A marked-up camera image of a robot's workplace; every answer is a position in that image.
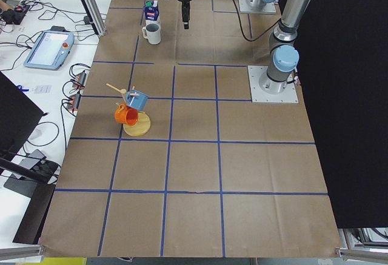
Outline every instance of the blue mug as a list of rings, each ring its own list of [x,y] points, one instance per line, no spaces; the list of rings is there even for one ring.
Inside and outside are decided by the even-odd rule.
[[[147,103],[148,95],[143,92],[132,89],[125,94],[127,106],[142,111]]]

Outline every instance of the connector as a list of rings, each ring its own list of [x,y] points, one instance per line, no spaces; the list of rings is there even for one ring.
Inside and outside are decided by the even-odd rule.
[[[86,73],[81,72],[80,74],[75,75],[73,82],[73,88],[75,89],[83,89],[85,87],[86,82]]]
[[[84,23],[85,25],[90,24],[90,18],[87,15],[84,16]]]
[[[65,108],[71,112],[75,112],[78,110],[80,102],[81,102],[81,94],[76,93],[70,96],[70,101],[65,103]]]

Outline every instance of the table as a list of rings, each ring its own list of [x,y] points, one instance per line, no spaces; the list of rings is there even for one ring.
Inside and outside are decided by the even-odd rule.
[[[51,2],[54,6],[71,10],[74,12],[84,12],[80,0],[41,0],[44,2]],[[111,0],[96,0],[101,13],[107,13]],[[67,30],[74,30],[74,23],[63,15],[57,15],[51,21],[39,21],[38,16],[43,13],[44,10],[38,12],[28,12],[25,16],[22,24],[16,26],[14,31],[11,33],[0,34],[0,42],[15,42],[19,35],[31,36],[40,30],[49,29],[52,25],[64,26]],[[73,19],[82,19],[82,15],[71,15]],[[15,83],[15,85],[22,85],[24,88],[30,89],[25,94],[44,112],[48,112],[48,115],[42,118],[41,121],[52,121],[55,122],[60,128],[60,134],[58,139],[45,147],[39,148],[48,159],[55,161],[56,163],[62,164],[63,157],[65,154],[65,142],[64,134],[62,131],[62,120],[60,114],[60,103],[61,98],[64,97],[62,94],[62,85],[70,79],[69,68],[75,63],[83,63],[91,65],[93,57],[96,52],[98,37],[91,36],[84,41],[80,41],[76,38],[73,48],[68,55],[65,63],[57,71],[40,70],[40,69],[28,69],[25,68],[22,63],[27,57],[28,52],[25,52],[20,59],[16,62],[13,70],[5,71],[4,74]],[[0,45],[0,70],[8,69],[12,66],[13,61],[20,55],[24,49],[17,48],[11,45]],[[84,67],[75,67],[75,73],[84,70]],[[50,86],[48,93],[35,93],[32,91],[36,86]],[[71,84],[67,84],[65,87],[66,94],[72,89]],[[64,126],[67,135],[67,140],[71,134],[74,117],[64,112]],[[56,133],[56,129],[50,125],[39,126],[32,134],[36,136],[37,131],[42,133],[42,136],[36,137],[34,140],[35,144],[44,144],[50,141]],[[25,145],[28,152],[32,152],[35,148],[29,144]],[[22,160],[22,157],[16,156],[14,162],[18,163]],[[23,244],[12,243],[12,239],[18,229],[18,226],[22,220],[24,212],[28,206],[29,198],[22,195],[18,195],[8,189],[2,187],[6,178],[0,178],[0,248],[9,247],[22,247]],[[39,258],[28,258],[27,261],[37,261]]]

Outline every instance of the white table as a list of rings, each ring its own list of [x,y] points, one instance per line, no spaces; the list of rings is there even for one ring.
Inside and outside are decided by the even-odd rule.
[[[80,0],[41,0],[42,2],[51,2],[55,7],[70,10],[72,12],[82,12],[85,10]],[[111,0],[96,0],[97,5],[101,13],[107,13]],[[15,42],[19,35],[31,36],[41,30],[47,30],[52,25],[59,25],[65,27],[67,30],[75,30],[75,24],[71,22],[64,15],[58,13],[53,20],[40,21],[38,16],[41,15],[45,9],[38,12],[28,12],[21,25],[16,25],[14,31],[11,33],[0,34],[0,42]],[[69,14],[75,21],[81,20],[85,14]],[[93,31],[82,32],[82,35],[92,34]],[[61,99],[64,98],[62,94],[63,84],[70,80],[69,68],[76,63],[83,63],[91,65],[93,57],[97,49],[98,37],[93,35],[84,41],[79,41],[77,38],[75,44],[68,57],[57,71],[41,70],[41,69],[29,69],[23,66],[23,62],[27,57],[29,51],[26,51],[16,62],[13,70],[4,71],[4,74],[15,84],[22,85],[24,89],[30,89],[25,94],[43,111],[48,112],[48,115],[43,117],[43,121],[52,121],[59,126],[59,136],[51,144],[40,147],[40,151],[50,159],[58,164],[62,164],[65,155],[65,142],[64,133],[62,129],[61,119]],[[0,70],[8,69],[12,66],[14,60],[20,55],[24,48],[18,48],[12,45],[0,45]],[[75,67],[74,72],[77,74],[84,70],[84,67]],[[32,89],[36,86],[51,86],[48,93],[35,93]],[[67,84],[65,87],[65,93],[68,95],[72,89],[71,84]],[[70,134],[75,122],[75,118],[69,115],[63,110],[65,132],[67,140],[70,138]],[[30,136],[30,139],[35,144],[44,144],[49,142],[56,135],[56,128],[51,124],[44,124],[38,126]],[[27,152],[32,152],[36,148],[26,143],[24,146]],[[22,157],[16,156],[13,160],[15,163],[19,163]],[[5,171],[4,176],[9,176],[10,173]],[[15,244],[12,242],[15,233],[20,225],[24,212],[30,201],[29,198],[22,196],[11,190],[3,188],[6,178],[0,177],[0,249],[12,248],[12,247],[24,247],[30,245]],[[13,262],[39,262],[41,257],[33,258],[21,258],[19,260],[12,260]]]
[[[41,2],[50,2],[56,8],[61,10],[68,10],[76,13],[66,13],[69,17],[71,17],[74,21],[82,21],[83,17],[86,15],[85,9],[81,3],[81,0],[40,0]],[[102,13],[102,18],[105,18],[105,15],[108,12],[109,5],[111,0],[96,0],[97,6],[99,8],[100,13]],[[32,10],[41,8],[40,5],[34,6]],[[83,22],[79,22],[77,24],[81,24],[77,28],[75,27],[76,23],[71,21],[68,17],[66,17],[63,13],[58,12],[56,16],[51,20],[39,20],[38,18],[46,11],[54,9],[50,7],[44,7],[39,11],[31,11],[27,12],[24,17],[21,25],[15,25],[14,29],[10,33],[2,32],[0,33],[0,42],[15,42],[16,38],[19,35],[27,35],[32,36],[35,33],[41,30],[48,30],[53,25],[65,27],[66,30],[70,32],[75,32],[77,30],[88,30],[87,32],[79,32],[79,38],[77,33],[75,33],[75,44],[98,44],[98,37],[96,35],[89,36],[87,39],[83,40],[85,36],[94,34],[91,25],[82,25]],[[52,13],[46,13],[42,18],[51,18]],[[12,29],[10,25],[5,27],[5,31],[9,32]]]

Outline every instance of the metal bracket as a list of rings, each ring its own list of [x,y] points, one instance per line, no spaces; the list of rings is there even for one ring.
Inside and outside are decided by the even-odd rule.
[[[260,13],[262,15],[275,15],[276,8],[274,3],[267,3],[263,8],[252,7],[248,5],[247,0],[238,0],[240,13]]]
[[[260,76],[267,71],[268,66],[248,66],[250,94],[252,96],[252,102],[264,102],[264,103],[298,103],[298,95],[296,94],[294,84],[287,84],[286,89],[283,92],[273,95],[265,92],[259,86]]]
[[[40,246],[31,246],[31,247],[21,247],[21,248],[9,248],[9,249],[0,249],[0,260],[12,260],[17,258],[24,257],[34,257],[41,256],[44,253],[45,247]]]

